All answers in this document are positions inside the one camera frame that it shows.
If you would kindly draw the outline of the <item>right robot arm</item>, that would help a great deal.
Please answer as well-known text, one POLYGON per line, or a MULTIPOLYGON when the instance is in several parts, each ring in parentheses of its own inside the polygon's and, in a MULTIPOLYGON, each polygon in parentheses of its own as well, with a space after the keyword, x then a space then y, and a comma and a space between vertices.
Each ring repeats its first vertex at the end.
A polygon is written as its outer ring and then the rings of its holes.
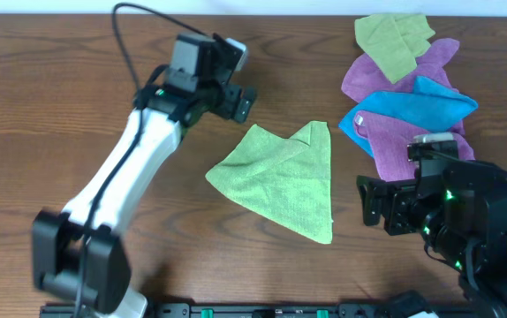
POLYGON ((363 222, 390 236, 418 233, 459 273, 479 317, 507 317, 507 170, 459 158, 455 141, 411 143, 413 178, 359 176, 363 222))

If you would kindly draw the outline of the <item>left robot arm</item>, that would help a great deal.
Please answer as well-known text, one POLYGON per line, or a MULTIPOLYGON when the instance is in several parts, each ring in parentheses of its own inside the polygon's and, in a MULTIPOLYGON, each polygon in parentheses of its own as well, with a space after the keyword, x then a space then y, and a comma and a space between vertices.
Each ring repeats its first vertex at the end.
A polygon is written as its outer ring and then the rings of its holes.
POLYGON ((256 91, 231 83, 244 43, 218 34, 179 34, 169 64, 137 89, 124 132, 100 169, 60 213, 33 222, 34 286, 61 299, 42 317, 150 317, 131 286, 122 237, 154 175, 206 112, 244 123, 256 91))

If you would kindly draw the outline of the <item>light green cloth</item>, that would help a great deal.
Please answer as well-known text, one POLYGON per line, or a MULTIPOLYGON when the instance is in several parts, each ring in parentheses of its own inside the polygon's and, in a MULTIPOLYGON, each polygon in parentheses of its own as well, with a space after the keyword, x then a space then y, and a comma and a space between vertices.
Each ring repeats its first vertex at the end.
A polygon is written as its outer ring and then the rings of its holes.
POLYGON ((331 137, 311 121, 289 138, 252 125, 206 180, 227 199, 314 242, 333 238, 331 137))

